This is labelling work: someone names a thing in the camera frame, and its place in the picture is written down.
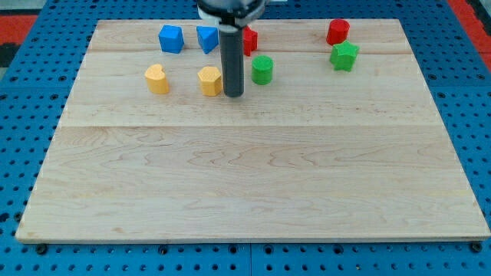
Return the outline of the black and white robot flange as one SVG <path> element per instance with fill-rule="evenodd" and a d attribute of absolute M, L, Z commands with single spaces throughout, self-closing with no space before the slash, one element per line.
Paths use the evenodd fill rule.
<path fill-rule="evenodd" d="M 201 19 L 243 28 L 262 16 L 266 0 L 197 0 L 196 4 Z"/>

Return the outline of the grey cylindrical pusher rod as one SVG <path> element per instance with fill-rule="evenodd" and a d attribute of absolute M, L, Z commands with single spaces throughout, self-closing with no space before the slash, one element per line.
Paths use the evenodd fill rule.
<path fill-rule="evenodd" d="M 227 97 L 244 93 L 243 32 L 219 28 L 223 92 Z"/>

